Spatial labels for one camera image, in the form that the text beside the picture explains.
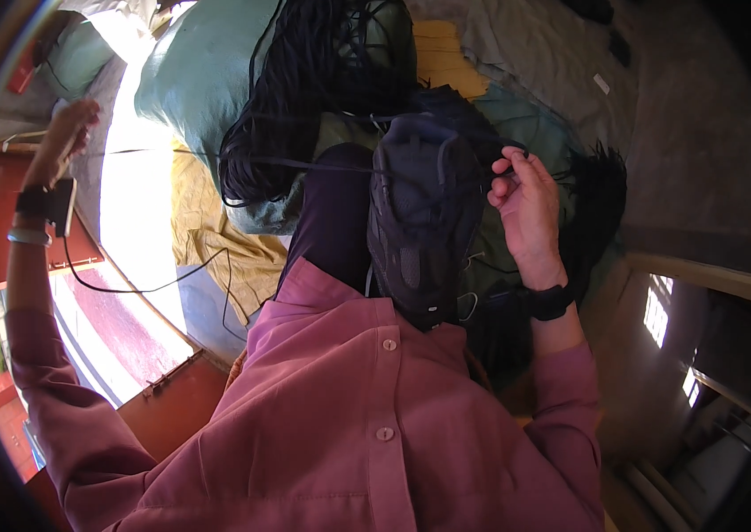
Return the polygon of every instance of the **small device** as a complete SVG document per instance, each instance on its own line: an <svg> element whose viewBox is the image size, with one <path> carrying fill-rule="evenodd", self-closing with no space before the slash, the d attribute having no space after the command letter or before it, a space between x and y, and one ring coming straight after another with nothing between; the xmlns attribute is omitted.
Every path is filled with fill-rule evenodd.
<svg viewBox="0 0 751 532"><path fill-rule="evenodd" d="M15 212L27 216L40 216L56 228L56 237L71 234L71 219L76 199L76 180L70 177L56 181L52 190L41 186L21 192Z"/></svg>

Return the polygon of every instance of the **green sack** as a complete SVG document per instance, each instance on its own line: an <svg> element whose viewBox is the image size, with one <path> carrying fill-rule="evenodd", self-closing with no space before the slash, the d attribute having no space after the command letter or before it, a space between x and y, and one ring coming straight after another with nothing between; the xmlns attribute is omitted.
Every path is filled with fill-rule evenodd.
<svg viewBox="0 0 751 532"><path fill-rule="evenodd" d="M82 98L100 69L114 57L91 22L80 18L65 27L41 66L40 75L60 98Z"/></svg>
<svg viewBox="0 0 751 532"><path fill-rule="evenodd" d="M274 11L274 2L201 0L162 34L142 68L134 100L136 114L171 128L207 165L217 191L219 162L215 154L248 101L248 64L257 41L271 23L255 56L255 81L262 71L274 37ZM410 17L401 5L391 4L381 9L376 18L390 38L375 22L370 22L368 43L389 42L394 56L402 58L397 67L415 80L416 48ZM396 50L400 49L408 52L398 54ZM386 56L383 49L373 52L375 60L382 59L381 55ZM374 134L334 122L327 126L323 115L314 156L342 142L372 146L378 141ZM228 216L247 233L286 235L295 230L300 208L301 187L296 182L282 201L228 207Z"/></svg>

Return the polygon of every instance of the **hand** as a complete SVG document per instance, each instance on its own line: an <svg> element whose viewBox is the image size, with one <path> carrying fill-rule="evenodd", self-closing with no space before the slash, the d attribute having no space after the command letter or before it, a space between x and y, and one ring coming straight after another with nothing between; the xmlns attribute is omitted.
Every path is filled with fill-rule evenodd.
<svg viewBox="0 0 751 532"><path fill-rule="evenodd" d="M506 244L518 265L523 284L533 290L567 284L558 255L558 186L541 164L523 150L506 146L492 169L507 176L494 178L488 201L499 210Z"/></svg>
<svg viewBox="0 0 751 532"><path fill-rule="evenodd" d="M29 165L24 188L56 184L72 157L86 149L88 131L100 123L100 106L93 100L75 101L53 117L47 134Z"/></svg>

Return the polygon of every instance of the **red object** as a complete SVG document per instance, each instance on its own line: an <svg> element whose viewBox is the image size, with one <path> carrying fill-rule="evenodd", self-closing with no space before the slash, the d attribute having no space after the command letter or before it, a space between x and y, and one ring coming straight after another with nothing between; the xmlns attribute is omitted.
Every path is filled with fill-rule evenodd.
<svg viewBox="0 0 751 532"><path fill-rule="evenodd" d="M23 94L29 82L32 81L32 77L35 75L35 65L32 62L32 49L35 47L35 42L29 43L29 46L24 50L24 54L20 56L18 60L18 67L14 69L12 79L8 81L6 89L16 93Z"/></svg>

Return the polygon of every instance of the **shoe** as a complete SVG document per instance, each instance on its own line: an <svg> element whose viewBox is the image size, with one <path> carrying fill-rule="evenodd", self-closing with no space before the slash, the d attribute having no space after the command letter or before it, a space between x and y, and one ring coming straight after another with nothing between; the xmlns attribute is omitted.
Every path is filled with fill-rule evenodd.
<svg viewBox="0 0 751 532"><path fill-rule="evenodd" d="M432 115L395 118L375 149L373 274L419 330L457 323L460 268L482 219L484 181L470 143Z"/></svg>

